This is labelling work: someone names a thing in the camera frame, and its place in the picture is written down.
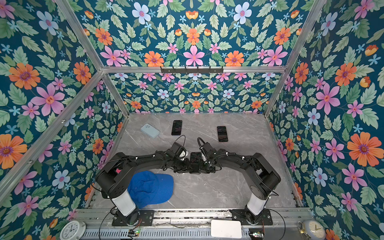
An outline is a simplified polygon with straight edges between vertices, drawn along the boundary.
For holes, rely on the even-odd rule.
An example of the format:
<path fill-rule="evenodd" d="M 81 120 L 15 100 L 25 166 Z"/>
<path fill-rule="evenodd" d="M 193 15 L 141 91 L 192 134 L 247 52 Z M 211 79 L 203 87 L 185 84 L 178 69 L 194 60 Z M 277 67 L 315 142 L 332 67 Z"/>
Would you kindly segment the pink-edged smartphone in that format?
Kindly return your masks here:
<path fill-rule="evenodd" d="M 218 141 L 220 143 L 227 143 L 229 141 L 226 126 L 217 126 Z"/>

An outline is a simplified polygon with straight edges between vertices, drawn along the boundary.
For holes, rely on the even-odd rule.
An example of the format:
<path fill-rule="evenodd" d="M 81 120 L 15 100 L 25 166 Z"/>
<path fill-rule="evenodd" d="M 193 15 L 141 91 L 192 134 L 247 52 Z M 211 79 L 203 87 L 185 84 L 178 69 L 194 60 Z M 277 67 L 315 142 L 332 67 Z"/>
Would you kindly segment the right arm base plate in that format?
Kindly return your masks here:
<path fill-rule="evenodd" d="M 259 215 L 254 215 L 251 211 L 246 209 L 244 210 L 233 209 L 233 210 L 230 210 L 230 213 L 232 214 L 232 220 L 241 222 L 241 225 L 243 226 L 273 225 L 271 213 L 267 209 L 263 209 Z"/>

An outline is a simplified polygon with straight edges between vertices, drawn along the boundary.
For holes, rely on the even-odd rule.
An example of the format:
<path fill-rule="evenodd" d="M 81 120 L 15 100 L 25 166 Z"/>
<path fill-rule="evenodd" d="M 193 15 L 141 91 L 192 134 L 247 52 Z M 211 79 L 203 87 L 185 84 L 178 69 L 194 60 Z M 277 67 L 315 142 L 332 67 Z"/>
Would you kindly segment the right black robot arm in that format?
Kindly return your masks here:
<path fill-rule="evenodd" d="M 243 174 L 252 193 L 244 218 L 251 225 L 257 224 L 268 199 L 281 182 L 280 175 L 260 153 L 243 156 L 224 149 L 216 150 L 200 137 L 197 142 L 202 154 L 198 160 L 200 173 L 213 174 L 222 168 L 230 168 Z"/>

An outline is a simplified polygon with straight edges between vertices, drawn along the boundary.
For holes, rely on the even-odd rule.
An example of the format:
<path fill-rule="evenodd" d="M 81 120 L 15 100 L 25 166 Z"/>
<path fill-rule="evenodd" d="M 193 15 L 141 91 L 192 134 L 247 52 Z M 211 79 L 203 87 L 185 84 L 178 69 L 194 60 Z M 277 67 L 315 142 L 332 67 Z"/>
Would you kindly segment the silver-edged smartphone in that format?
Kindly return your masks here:
<path fill-rule="evenodd" d="M 190 174 L 200 174 L 200 163 L 203 160 L 201 152 L 192 152 L 190 158 Z"/>

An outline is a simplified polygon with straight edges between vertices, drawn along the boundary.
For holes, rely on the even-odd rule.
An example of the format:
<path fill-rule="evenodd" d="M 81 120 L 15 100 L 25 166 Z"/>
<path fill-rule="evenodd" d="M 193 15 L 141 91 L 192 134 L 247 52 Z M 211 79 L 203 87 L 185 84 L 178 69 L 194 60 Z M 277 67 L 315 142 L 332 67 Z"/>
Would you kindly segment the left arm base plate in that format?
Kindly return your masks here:
<path fill-rule="evenodd" d="M 114 214 L 112 222 L 113 227 L 136 227 L 136 226 L 151 226 L 154 220 L 153 210 L 135 209 L 132 213 L 124 216 L 120 211 Z"/>

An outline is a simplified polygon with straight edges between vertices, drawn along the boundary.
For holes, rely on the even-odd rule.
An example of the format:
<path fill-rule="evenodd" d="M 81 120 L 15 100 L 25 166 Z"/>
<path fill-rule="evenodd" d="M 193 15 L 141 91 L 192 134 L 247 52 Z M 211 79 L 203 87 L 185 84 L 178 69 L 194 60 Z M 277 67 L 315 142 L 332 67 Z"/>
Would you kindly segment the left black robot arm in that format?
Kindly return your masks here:
<path fill-rule="evenodd" d="M 185 160 L 188 151 L 178 143 L 165 151 L 156 151 L 143 156 L 115 154 L 96 175 L 96 182 L 105 197 L 110 199 L 122 217 L 128 217 L 136 209 L 136 204 L 128 192 L 128 186 L 137 173 L 152 170 L 175 168 L 177 171 L 188 170 Z"/>

